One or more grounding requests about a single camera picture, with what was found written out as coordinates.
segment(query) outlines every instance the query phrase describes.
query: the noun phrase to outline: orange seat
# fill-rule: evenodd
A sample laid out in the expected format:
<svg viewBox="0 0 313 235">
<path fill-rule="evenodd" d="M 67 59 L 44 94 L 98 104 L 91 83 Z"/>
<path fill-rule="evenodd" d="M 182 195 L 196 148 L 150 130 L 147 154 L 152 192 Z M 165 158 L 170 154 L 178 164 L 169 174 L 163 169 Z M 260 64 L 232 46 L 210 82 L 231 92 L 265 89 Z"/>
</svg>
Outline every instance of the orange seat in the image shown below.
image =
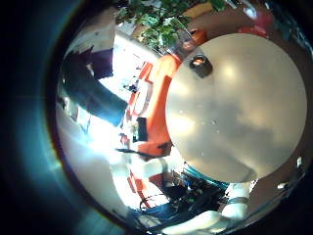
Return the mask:
<svg viewBox="0 0 313 235">
<path fill-rule="evenodd" d="M 153 93 L 146 112 L 148 142 L 138 146 L 140 152 L 161 155 L 158 146 L 170 142 L 165 120 L 165 103 L 172 77 L 179 62 L 170 55 L 161 57 L 151 70 L 149 80 L 153 83 Z"/>
</svg>

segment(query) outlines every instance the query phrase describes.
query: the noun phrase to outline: dark clothing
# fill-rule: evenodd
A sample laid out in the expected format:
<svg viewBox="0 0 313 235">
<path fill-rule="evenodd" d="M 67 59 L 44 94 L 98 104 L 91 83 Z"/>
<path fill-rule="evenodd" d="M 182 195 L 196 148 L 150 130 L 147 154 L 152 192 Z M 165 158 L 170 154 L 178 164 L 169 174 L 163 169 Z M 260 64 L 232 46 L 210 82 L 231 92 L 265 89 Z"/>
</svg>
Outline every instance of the dark clothing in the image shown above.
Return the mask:
<svg viewBox="0 0 313 235">
<path fill-rule="evenodd" d="M 90 114 L 117 126 L 127 103 L 90 74 L 81 54 L 70 53 L 63 63 L 64 87 L 69 98 Z"/>
</svg>

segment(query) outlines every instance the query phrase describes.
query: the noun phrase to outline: round table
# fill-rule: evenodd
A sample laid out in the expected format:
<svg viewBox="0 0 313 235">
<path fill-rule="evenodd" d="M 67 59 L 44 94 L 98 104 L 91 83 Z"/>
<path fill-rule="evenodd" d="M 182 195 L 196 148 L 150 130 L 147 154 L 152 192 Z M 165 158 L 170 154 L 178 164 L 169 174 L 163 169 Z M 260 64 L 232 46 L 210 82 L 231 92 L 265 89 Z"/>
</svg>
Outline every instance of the round table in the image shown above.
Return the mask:
<svg viewBox="0 0 313 235">
<path fill-rule="evenodd" d="M 201 46 L 213 72 L 198 77 L 187 57 L 169 87 L 166 123 L 192 168 L 223 182 L 246 182 L 280 167 L 306 120 L 301 75 L 273 42 L 234 33 Z"/>
</svg>

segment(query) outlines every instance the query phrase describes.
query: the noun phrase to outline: black object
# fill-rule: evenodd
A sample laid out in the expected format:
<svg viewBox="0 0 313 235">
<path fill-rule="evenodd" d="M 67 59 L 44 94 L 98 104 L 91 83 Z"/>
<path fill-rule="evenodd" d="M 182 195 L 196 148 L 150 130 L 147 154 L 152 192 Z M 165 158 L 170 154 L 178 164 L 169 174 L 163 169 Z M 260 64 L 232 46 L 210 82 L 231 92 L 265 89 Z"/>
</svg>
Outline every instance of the black object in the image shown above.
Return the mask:
<svg viewBox="0 0 313 235">
<path fill-rule="evenodd" d="M 138 122 L 138 133 L 137 133 L 137 141 L 147 141 L 148 133 L 147 133 L 147 120 L 145 117 L 137 117 Z"/>
<path fill-rule="evenodd" d="M 190 62 L 190 68 L 200 78 L 205 78 L 213 71 L 213 66 L 211 62 L 204 55 L 196 55 Z"/>
</svg>

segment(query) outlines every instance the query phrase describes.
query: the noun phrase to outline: green leaves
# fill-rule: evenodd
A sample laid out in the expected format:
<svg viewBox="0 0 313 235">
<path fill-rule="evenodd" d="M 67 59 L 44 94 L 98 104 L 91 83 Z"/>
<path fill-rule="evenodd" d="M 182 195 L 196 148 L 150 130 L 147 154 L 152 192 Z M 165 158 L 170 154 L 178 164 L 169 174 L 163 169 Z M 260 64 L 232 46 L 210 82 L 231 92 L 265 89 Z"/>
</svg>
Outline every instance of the green leaves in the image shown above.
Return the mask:
<svg viewBox="0 0 313 235">
<path fill-rule="evenodd" d="M 223 0 L 159 0 L 159 7 L 148 5 L 148 0 L 132 0 L 126 8 L 121 8 L 116 23 L 130 22 L 148 27 L 141 36 L 147 46 L 161 51 L 175 44 L 177 30 L 187 27 L 190 19 L 183 13 L 197 3 L 209 1 L 216 11 L 225 9 Z"/>
</svg>

